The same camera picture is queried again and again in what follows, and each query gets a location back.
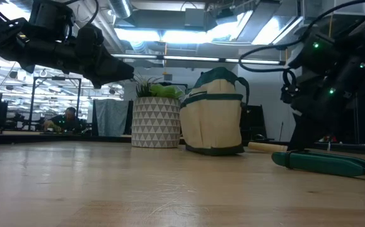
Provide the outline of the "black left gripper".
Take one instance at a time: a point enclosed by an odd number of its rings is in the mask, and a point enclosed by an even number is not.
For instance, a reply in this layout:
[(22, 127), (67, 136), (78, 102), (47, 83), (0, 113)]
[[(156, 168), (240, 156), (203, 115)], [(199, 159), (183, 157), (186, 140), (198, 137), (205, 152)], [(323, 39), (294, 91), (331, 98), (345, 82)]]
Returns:
[(134, 77), (134, 67), (109, 54), (99, 28), (89, 21), (73, 36), (74, 24), (73, 10), (66, 3), (34, 0), (21, 31), (25, 37), (20, 66), (31, 73), (41, 65), (81, 74), (96, 89)]

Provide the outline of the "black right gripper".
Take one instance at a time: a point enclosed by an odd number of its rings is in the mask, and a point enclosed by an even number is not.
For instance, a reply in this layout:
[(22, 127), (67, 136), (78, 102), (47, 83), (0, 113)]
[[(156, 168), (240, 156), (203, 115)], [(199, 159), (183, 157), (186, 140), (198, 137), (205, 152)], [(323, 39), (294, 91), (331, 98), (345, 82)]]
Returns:
[(322, 127), (337, 127), (344, 112), (344, 91), (323, 90), (319, 93), (293, 98), (296, 126), (287, 147), (288, 151), (303, 151), (320, 139)]

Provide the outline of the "pruning shears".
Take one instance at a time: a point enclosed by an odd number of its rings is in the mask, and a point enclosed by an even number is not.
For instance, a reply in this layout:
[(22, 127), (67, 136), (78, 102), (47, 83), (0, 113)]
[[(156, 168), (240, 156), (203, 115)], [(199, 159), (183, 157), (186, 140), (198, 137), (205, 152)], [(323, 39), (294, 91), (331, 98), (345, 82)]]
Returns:
[(365, 176), (365, 160), (338, 154), (311, 151), (275, 152), (272, 161), (292, 170), (337, 175), (342, 177)]

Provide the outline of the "wooden handled garden trowel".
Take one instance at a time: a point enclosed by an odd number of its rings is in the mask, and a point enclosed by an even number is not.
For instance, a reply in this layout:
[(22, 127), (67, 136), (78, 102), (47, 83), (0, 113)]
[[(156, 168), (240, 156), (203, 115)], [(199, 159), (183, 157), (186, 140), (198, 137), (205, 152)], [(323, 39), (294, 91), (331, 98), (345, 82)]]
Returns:
[(248, 148), (255, 151), (262, 151), (264, 153), (275, 153), (275, 152), (286, 152), (287, 146), (279, 144), (269, 144), (269, 143), (258, 143), (249, 142)]

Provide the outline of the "beige green gardening bag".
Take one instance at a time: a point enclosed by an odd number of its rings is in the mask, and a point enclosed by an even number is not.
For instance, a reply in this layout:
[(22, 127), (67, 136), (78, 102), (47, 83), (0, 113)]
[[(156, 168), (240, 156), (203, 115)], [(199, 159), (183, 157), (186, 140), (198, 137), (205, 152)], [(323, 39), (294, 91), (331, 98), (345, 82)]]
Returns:
[(202, 73), (180, 105), (185, 149), (207, 156), (243, 153), (240, 120), (249, 97), (248, 81), (225, 67)]

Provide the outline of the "grey fabric partition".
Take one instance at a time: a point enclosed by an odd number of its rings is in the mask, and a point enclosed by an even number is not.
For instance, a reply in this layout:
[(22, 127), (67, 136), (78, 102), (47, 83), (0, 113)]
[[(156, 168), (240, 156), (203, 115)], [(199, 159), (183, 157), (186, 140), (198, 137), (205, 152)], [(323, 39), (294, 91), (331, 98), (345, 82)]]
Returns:
[(128, 101), (113, 99), (93, 101), (92, 130), (94, 136), (120, 137), (127, 122)]

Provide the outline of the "green artificial succulent plant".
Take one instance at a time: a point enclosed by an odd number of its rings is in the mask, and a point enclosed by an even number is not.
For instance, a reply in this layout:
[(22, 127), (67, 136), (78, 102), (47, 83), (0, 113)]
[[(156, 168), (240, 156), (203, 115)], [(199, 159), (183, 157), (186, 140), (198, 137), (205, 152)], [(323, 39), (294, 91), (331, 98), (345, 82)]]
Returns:
[(136, 84), (136, 95), (142, 97), (160, 97), (180, 99), (185, 93), (173, 85), (162, 85), (158, 83), (159, 78), (145, 78), (135, 75), (134, 82)]

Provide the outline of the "white triangle patterned plant pot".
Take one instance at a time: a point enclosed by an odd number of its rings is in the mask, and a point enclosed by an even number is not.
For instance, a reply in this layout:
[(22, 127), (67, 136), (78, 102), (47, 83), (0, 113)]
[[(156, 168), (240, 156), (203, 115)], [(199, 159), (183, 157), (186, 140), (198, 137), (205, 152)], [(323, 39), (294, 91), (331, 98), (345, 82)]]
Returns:
[(134, 101), (131, 134), (134, 147), (176, 148), (180, 134), (180, 100), (150, 96)]

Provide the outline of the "person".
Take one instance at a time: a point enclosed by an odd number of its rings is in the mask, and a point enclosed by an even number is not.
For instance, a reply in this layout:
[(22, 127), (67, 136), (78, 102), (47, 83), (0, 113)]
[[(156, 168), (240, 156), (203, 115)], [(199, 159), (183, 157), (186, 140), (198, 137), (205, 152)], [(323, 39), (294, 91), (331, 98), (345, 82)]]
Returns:
[(83, 125), (76, 117), (76, 109), (68, 107), (63, 114), (56, 115), (43, 123), (44, 131), (52, 129), (54, 132), (80, 132)]

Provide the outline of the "long ceiling light fixture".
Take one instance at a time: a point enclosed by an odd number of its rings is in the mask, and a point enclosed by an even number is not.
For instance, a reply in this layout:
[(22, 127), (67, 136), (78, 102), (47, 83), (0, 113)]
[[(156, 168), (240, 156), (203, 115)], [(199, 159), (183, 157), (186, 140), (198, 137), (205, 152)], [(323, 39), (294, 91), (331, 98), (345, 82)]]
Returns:
[(144, 60), (161, 60), (161, 61), (196, 61), (196, 62), (222, 62), (232, 64), (260, 64), (260, 65), (276, 65), (282, 66), (284, 61), (260, 60), (260, 59), (239, 59), (234, 58), (218, 58), (218, 57), (197, 57), (197, 56), (179, 56), (179, 55), (150, 55), (150, 54), (112, 54), (112, 56), (120, 59), (144, 59)]

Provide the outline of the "black metal rack frame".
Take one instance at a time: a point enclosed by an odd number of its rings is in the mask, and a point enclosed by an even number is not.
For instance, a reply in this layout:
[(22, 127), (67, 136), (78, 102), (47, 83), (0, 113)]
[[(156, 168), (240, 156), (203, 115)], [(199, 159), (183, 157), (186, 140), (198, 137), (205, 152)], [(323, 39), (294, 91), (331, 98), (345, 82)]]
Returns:
[(29, 112), (29, 118), (28, 118), (28, 131), (31, 131), (31, 126), (32, 126), (32, 114), (33, 114), (33, 105), (34, 105), (34, 99), (35, 99), (35, 90), (37, 88), (37, 80), (38, 79), (42, 79), (42, 80), (46, 80), (46, 79), (50, 79), (52, 81), (65, 81), (65, 80), (75, 80), (78, 81), (78, 85), (76, 85), (76, 88), (78, 89), (78, 95), (77, 95), (77, 104), (76, 104), (76, 113), (75, 113), (75, 117), (78, 117), (78, 110), (79, 110), (79, 103), (80, 103), (80, 96), (81, 96), (81, 78), (67, 78), (67, 77), (62, 77), (62, 76), (51, 76), (51, 77), (41, 77), (41, 76), (37, 76), (37, 77), (33, 77), (33, 84), (32, 84), (32, 95), (31, 95), (31, 104), (30, 104), (30, 112)]

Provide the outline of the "silver ventilation duct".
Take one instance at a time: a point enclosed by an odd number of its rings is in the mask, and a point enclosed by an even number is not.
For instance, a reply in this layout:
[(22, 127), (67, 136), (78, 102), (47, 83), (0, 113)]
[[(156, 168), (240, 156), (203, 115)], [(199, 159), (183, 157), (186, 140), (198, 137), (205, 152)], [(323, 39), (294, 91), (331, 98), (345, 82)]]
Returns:
[(128, 18), (132, 14), (130, 0), (107, 0), (112, 13), (117, 18)]

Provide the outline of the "black aluminium table frame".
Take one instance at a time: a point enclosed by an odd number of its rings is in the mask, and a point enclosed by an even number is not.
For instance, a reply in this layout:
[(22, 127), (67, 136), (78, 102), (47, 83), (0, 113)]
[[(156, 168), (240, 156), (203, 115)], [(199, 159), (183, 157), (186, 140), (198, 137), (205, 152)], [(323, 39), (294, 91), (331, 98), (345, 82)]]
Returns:
[[(130, 137), (100, 137), (70, 134), (0, 134), (0, 144), (42, 143), (56, 141), (85, 141), (106, 143), (131, 143)], [(365, 145), (331, 143), (330, 150), (343, 153), (365, 154)]]

